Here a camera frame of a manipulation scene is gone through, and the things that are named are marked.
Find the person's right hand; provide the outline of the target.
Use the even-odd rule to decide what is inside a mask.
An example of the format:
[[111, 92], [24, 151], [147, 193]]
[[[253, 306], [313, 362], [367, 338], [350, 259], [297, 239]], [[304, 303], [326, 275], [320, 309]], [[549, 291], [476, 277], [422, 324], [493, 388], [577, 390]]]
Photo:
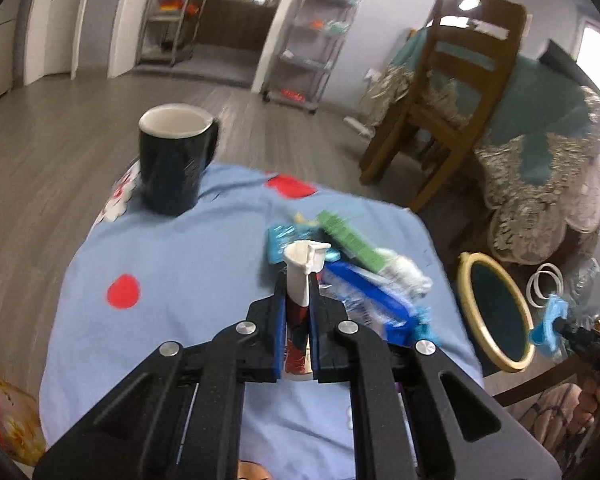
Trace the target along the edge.
[[570, 394], [558, 412], [562, 415], [555, 452], [566, 457], [576, 454], [576, 442], [593, 443], [600, 435], [600, 384], [593, 378], [585, 379], [581, 387], [571, 385], [578, 395]]

